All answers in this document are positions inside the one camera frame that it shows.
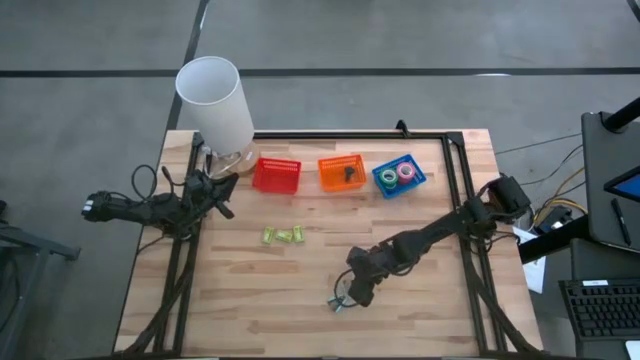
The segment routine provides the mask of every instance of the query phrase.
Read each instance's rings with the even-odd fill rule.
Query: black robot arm
[[[224,203],[231,197],[238,174],[213,180],[195,170],[184,183],[175,184],[165,167],[162,172],[171,184],[170,193],[135,201],[117,193],[98,191],[87,198],[82,216],[92,222],[120,219],[153,226],[175,239],[188,237],[192,225],[214,207],[227,219],[233,218],[233,212]],[[174,193],[174,186],[184,186],[182,198]]]
[[[489,201],[482,196],[488,192]],[[524,215],[529,198],[513,177],[500,177],[485,185],[473,198],[419,230],[398,233],[369,250],[353,247],[347,257],[354,280],[349,296],[361,306],[373,300],[373,288],[389,275],[408,274],[431,245],[452,234],[467,238],[489,238],[496,221],[513,222]]]

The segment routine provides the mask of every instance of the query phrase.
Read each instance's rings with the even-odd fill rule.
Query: gray concrete floor
[[[177,69],[197,0],[0,0],[0,70]],[[615,67],[640,62],[640,24],[623,0],[212,0],[197,56],[240,68]],[[244,79],[258,129],[489,128],[496,151],[580,131],[586,111],[638,96],[640,76]],[[156,164],[173,97],[170,78],[0,78],[0,198],[15,225],[82,246],[52,259],[19,358],[107,354],[140,226],[92,224],[90,192],[131,193]],[[178,128],[193,128],[181,116]],[[521,182],[546,176],[580,137],[498,155]],[[539,204],[582,166],[527,187]],[[586,203],[584,189],[568,197]],[[545,348],[572,352],[558,279],[532,295]]]

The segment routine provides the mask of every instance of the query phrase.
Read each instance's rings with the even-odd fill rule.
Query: red basket
[[[253,176],[253,187],[264,192],[295,194],[301,167],[299,161],[260,158]]]

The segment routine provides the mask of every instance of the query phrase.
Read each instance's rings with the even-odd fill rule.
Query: lamp shade
[[[227,59],[205,56],[180,69],[176,91],[217,154],[242,151],[253,140],[253,122],[238,69]]]

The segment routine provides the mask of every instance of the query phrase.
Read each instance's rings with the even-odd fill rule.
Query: lamp base
[[[213,179],[231,173],[243,176],[253,172],[260,158],[260,148],[252,141],[241,152],[215,157],[209,175]]]

